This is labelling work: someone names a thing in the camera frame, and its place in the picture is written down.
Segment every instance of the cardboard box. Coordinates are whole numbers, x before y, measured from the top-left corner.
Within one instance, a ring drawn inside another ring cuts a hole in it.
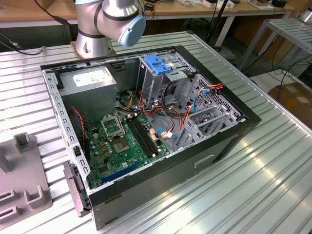
[[[279,85],[269,91],[275,100]],[[278,102],[312,129],[312,94],[299,83],[282,85]]]
[[[270,3],[267,0],[250,0],[250,2],[257,5],[257,6],[268,6]]]
[[[47,9],[54,2],[54,0],[37,0],[37,1],[41,6],[43,6],[44,9]],[[42,9],[37,6],[34,0],[0,0],[0,4],[29,9],[33,11],[42,11]]]

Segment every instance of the wooden workbench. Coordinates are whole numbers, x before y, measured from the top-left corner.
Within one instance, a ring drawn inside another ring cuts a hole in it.
[[[234,8],[225,9],[223,17],[228,17],[221,31],[216,46],[220,46],[236,16],[250,15],[274,15],[280,14],[287,18],[294,10],[290,5],[275,10],[259,10],[250,5],[247,0],[241,0],[241,3],[235,4]],[[52,15],[60,16],[67,19],[71,24],[77,24],[76,7],[72,0],[55,0],[48,8]],[[174,3],[159,2],[155,4],[155,20],[166,19],[186,19],[186,18],[208,18],[212,17],[214,8],[208,8],[202,4],[194,6],[185,6],[175,1]],[[147,19],[152,18],[152,12],[146,11]],[[58,25],[49,15],[43,11],[31,11],[11,6],[6,6],[0,10],[0,28],[10,27],[30,27],[30,26],[47,26]]]

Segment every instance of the blue drive bay latch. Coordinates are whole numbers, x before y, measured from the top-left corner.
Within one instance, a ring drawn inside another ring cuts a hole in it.
[[[147,64],[155,71],[157,75],[172,71],[172,69],[167,67],[157,55],[147,55],[144,58]]]

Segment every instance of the metal rack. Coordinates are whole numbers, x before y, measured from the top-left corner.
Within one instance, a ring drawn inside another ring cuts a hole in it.
[[[271,36],[272,40],[275,38],[276,34],[279,34],[299,47],[291,61],[289,61],[289,64],[294,61],[301,49],[312,54],[312,25],[307,25],[306,23],[295,18],[266,19],[245,52],[242,63],[239,66],[239,70],[242,70],[255,46],[267,29],[273,30],[273,35]]]
[[[34,57],[0,54],[0,140],[35,133],[53,199],[51,208],[1,234],[308,233],[312,228],[312,131],[187,32],[143,37],[117,53],[183,45],[262,119],[224,159],[98,232],[77,216],[63,173],[68,160],[41,64],[76,60],[71,46]]]

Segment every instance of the white label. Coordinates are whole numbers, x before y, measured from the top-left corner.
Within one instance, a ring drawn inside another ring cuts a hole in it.
[[[288,89],[291,93],[297,93],[298,92],[298,90],[292,86],[286,87],[286,89]]]
[[[167,67],[174,67],[175,65],[173,63],[167,63],[166,66]]]
[[[95,84],[103,81],[108,81],[109,76],[102,70],[83,73],[73,76],[74,82],[77,87],[81,87],[88,84]]]
[[[126,162],[123,162],[121,165],[123,166],[123,168],[128,167],[128,164]]]
[[[305,97],[297,97],[299,99],[299,101],[301,101],[302,103],[309,103],[309,100],[307,100]]]

